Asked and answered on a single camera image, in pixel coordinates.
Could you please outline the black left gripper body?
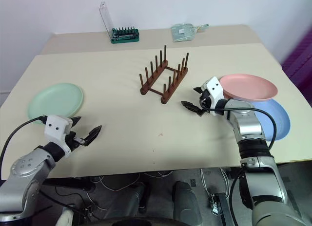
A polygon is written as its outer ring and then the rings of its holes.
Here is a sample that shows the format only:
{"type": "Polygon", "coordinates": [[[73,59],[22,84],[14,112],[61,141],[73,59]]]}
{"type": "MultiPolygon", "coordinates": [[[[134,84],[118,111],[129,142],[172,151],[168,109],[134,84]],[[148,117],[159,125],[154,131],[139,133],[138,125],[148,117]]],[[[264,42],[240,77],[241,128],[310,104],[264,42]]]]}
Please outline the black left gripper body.
{"type": "Polygon", "coordinates": [[[65,136],[65,143],[70,151],[74,151],[79,146],[86,146],[86,141],[82,138],[77,138],[75,132],[70,132],[65,136]]]}

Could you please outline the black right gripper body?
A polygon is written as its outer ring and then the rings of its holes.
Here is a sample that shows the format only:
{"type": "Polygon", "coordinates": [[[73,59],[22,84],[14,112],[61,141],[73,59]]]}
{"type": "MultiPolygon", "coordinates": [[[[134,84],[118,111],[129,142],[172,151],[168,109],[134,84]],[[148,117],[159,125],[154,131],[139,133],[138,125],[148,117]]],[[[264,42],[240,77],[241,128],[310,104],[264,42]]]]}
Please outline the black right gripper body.
{"type": "Polygon", "coordinates": [[[204,90],[199,98],[199,104],[202,109],[199,110],[198,114],[210,113],[211,103],[209,91],[204,90]]]}

